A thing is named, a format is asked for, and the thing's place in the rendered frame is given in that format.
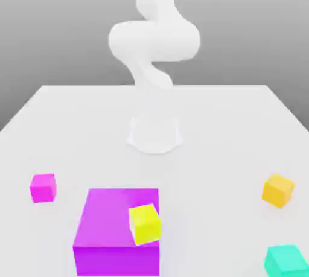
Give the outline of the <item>small yellow cube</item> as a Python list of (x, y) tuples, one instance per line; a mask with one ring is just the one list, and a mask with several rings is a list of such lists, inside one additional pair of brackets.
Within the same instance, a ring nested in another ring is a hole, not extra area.
[(129, 228), (137, 246), (159, 241), (161, 220), (153, 203), (129, 209)]

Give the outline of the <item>small magenta cube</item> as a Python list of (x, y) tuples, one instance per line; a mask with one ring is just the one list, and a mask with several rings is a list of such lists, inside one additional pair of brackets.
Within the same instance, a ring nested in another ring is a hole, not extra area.
[(54, 174), (35, 174), (30, 183), (30, 192), (34, 203), (53, 202), (57, 185)]

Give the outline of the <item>large purple box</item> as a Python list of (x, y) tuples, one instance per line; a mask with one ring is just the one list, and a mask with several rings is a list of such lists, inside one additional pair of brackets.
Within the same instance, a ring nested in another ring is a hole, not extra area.
[(91, 188), (74, 239), (79, 276), (158, 276), (159, 241), (137, 246), (129, 228), (129, 209), (153, 203), (156, 188)]

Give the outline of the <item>small orange cube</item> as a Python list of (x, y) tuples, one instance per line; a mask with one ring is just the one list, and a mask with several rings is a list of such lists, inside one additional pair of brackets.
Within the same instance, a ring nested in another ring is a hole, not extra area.
[(265, 183), (262, 199), (283, 208), (291, 199), (295, 183), (279, 174), (272, 175)]

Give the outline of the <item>small teal cube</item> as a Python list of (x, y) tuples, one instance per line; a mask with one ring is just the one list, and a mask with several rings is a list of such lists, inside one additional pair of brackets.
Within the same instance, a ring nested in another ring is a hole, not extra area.
[(309, 264), (295, 245), (268, 247), (264, 268), (268, 277), (309, 277)]

